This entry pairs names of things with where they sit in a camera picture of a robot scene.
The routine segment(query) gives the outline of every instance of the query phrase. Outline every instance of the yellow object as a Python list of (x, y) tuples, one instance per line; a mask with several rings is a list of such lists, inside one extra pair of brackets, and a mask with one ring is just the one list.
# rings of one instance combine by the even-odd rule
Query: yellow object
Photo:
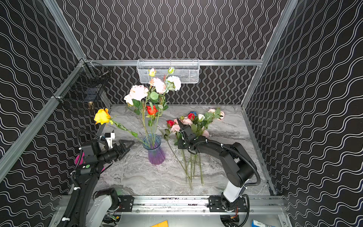
[(163, 221), (163, 222), (156, 224), (154, 226), (151, 226), (151, 227), (168, 227), (168, 221)]
[(96, 124), (101, 123), (102, 125), (104, 123), (108, 123), (111, 119), (111, 116), (109, 115), (109, 109), (99, 109), (96, 115), (94, 116), (94, 120), (96, 121)]

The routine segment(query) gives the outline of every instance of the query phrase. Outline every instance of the pink carnation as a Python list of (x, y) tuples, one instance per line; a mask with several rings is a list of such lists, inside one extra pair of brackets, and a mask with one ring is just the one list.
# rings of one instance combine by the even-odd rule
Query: pink carnation
[(177, 131), (180, 131), (180, 126), (179, 126), (179, 125), (177, 125), (177, 124), (175, 124), (175, 125), (173, 125), (173, 126), (171, 127), (171, 132), (172, 132), (172, 133), (175, 133), (175, 132), (177, 132)]

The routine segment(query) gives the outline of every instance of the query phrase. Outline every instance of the yellow rose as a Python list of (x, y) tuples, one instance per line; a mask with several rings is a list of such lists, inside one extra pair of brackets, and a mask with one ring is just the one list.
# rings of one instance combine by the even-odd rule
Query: yellow rose
[(104, 123), (108, 123), (111, 119), (111, 116), (109, 115), (109, 109), (99, 109), (96, 115), (94, 116), (94, 120), (96, 121), (96, 124), (101, 123), (102, 125)]

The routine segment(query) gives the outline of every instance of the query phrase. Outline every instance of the pink peony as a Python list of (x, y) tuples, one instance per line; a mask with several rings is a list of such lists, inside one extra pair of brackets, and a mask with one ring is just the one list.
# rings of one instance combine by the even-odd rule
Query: pink peony
[(175, 132), (177, 132), (177, 131), (180, 131), (180, 126), (179, 126), (179, 125), (177, 125), (177, 124), (175, 124), (175, 125), (173, 125), (173, 126), (171, 127), (171, 132), (172, 132), (172, 133), (175, 133)]
[(189, 118), (185, 117), (183, 120), (180, 120), (185, 125), (192, 125), (193, 122)]
[(151, 86), (154, 86), (156, 88), (156, 92), (159, 94), (163, 94), (166, 91), (166, 85), (163, 81), (161, 81), (159, 78), (153, 78)]
[(132, 101), (132, 97), (131, 97), (131, 95), (130, 95), (130, 94), (126, 95), (123, 99), (124, 99), (124, 100), (126, 100), (126, 102), (127, 102), (128, 104), (130, 104), (131, 106), (133, 106), (133, 105), (134, 105), (134, 102)]
[(141, 101), (141, 99), (147, 97), (147, 92), (149, 89), (144, 87), (143, 85), (134, 85), (130, 90), (131, 98)]
[(207, 130), (204, 130), (202, 136), (205, 136), (206, 138), (208, 138), (209, 132)]
[(221, 113), (219, 114), (220, 116), (221, 116), (221, 120), (224, 118), (224, 112), (223, 111), (221, 111)]

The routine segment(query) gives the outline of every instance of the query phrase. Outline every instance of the black wavy wallpaper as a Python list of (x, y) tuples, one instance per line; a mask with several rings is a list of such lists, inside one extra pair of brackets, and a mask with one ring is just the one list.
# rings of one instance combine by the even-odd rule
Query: black wavy wallpaper
[(88, 59), (261, 59), (286, 0), (57, 0)]
[[(78, 60), (42, 0), (0, 1), (0, 28), (3, 156)], [(1, 227), (48, 226), (71, 186), (76, 132), (96, 131), (93, 122), (58, 106), (0, 182)]]
[(363, 226), (363, 1), (301, 0), (246, 109), (295, 227)]
[[(139, 82), (136, 67), (110, 67), (112, 73), (106, 93), (113, 104), (123, 99)], [(256, 71), (256, 66), (202, 66), (199, 83), (182, 84), (178, 92), (168, 98), (172, 104), (241, 104)]]

